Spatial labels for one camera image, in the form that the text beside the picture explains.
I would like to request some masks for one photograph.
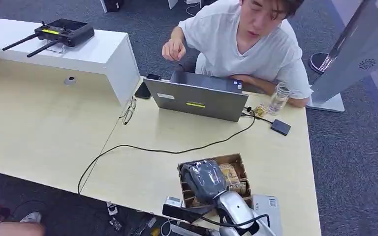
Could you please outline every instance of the gray carpet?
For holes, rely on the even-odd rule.
[[[65,17],[97,29],[128,32],[140,73],[169,77],[175,64],[165,61],[160,50],[172,28],[187,17],[185,8],[182,2],[169,10],[166,0],[128,0],[119,13],[103,14],[98,0],[0,0],[0,18],[39,22]],[[331,48],[344,27],[330,0],[306,0],[290,22],[304,61]],[[313,82],[317,75],[307,70]],[[347,89],[343,99],[344,114],[307,110],[321,230],[324,236],[374,236],[378,235],[378,91],[368,77]],[[57,206],[50,207],[45,222],[48,235],[112,234],[95,220],[101,216],[81,205],[74,194],[0,175],[0,204],[14,207],[29,199]],[[31,207],[41,206],[26,205],[15,218]]]

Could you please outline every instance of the desk grommet hole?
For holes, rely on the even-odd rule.
[[[77,82],[76,77],[70,76],[64,80],[64,85],[72,85]]]

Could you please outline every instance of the man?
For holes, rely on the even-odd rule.
[[[287,82],[289,103],[305,107],[312,90],[302,63],[302,50],[286,20],[303,0],[218,0],[173,29],[162,55],[179,61],[184,42],[199,50],[196,73],[231,76],[273,94]]]
[[[39,223],[39,212],[27,215],[21,222],[2,222],[4,218],[0,215],[0,236],[44,236],[44,227]]]

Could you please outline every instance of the round base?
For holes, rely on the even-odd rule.
[[[314,55],[312,55],[309,59],[309,66],[311,67],[311,69],[316,73],[322,75],[325,71],[320,70],[319,68],[324,63],[328,55],[328,53],[315,53]]]

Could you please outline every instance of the speaker grille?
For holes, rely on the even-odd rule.
[[[362,70],[371,69],[374,65],[376,65],[377,61],[375,59],[364,59],[362,62],[359,63],[359,68]]]

